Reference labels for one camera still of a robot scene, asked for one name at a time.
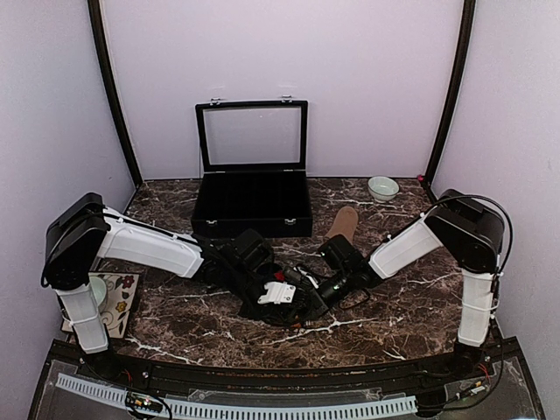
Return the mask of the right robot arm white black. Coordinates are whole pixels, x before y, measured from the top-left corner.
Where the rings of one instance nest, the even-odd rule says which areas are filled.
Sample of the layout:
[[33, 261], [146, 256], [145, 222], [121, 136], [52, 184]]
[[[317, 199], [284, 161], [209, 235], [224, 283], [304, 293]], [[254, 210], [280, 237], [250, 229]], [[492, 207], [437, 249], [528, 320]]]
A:
[[319, 280], [301, 273], [310, 289], [298, 323], [319, 319], [354, 291], [377, 288], [419, 263], [442, 256], [462, 281], [455, 340], [462, 347], [446, 371], [464, 380], [480, 365], [480, 353], [500, 304], [500, 283], [514, 245], [506, 208], [489, 197], [446, 190], [411, 222], [388, 234], [368, 254], [342, 232], [329, 234], [318, 249], [332, 275]]

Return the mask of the argyle red orange black sock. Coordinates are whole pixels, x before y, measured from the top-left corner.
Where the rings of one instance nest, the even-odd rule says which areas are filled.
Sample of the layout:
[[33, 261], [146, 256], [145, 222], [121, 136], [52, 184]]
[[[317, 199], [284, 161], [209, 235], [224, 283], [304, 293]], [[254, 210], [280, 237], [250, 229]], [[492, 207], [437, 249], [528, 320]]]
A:
[[307, 293], [299, 284], [293, 283], [282, 272], [274, 272], [266, 282], [287, 283], [296, 286], [296, 292], [291, 304], [259, 304], [262, 320], [274, 326], [296, 326], [302, 323], [303, 314], [307, 308]]

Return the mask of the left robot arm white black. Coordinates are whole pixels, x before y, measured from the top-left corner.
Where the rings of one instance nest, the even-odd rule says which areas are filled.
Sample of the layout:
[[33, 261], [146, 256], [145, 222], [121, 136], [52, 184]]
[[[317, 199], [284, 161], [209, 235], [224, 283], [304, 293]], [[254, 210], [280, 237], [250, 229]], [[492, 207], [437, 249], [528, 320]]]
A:
[[178, 234], [133, 220], [105, 206], [90, 192], [70, 206], [47, 229], [43, 287], [52, 288], [69, 319], [88, 365], [105, 382], [123, 375], [123, 361], [109, 351], [89, 280], [98, 259], [118, 259], [199, 279], [230, 291], [242, 301], [249, 319], [274, 326], [297, 323], [305, 305], [302, 287], [280, 280], [273, 269], [272, 247], [253, 229], [234, 239]]

